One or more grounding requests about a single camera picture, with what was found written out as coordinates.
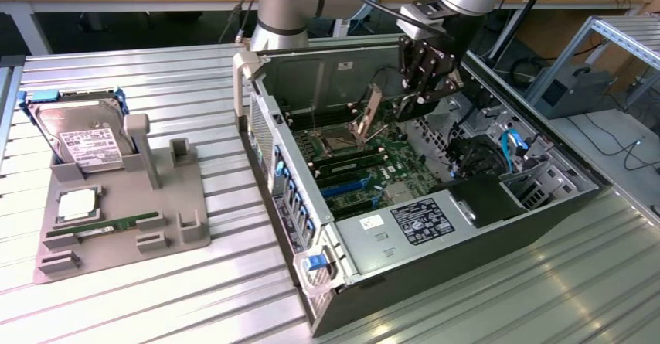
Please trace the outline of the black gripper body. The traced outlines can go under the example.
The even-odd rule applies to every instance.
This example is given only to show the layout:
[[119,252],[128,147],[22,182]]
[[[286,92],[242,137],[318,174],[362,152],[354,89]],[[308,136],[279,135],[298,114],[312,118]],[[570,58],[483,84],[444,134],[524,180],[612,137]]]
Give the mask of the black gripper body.
[[484,24],[486,17],[468,15],[451,15],[444,19],[442,27],[454,39],[447,40],[432,36],[423,39],[428,43],[430,50],[439,50],[443,53],[454,54],[462,64],[463,56],[468,50],[472,40]]

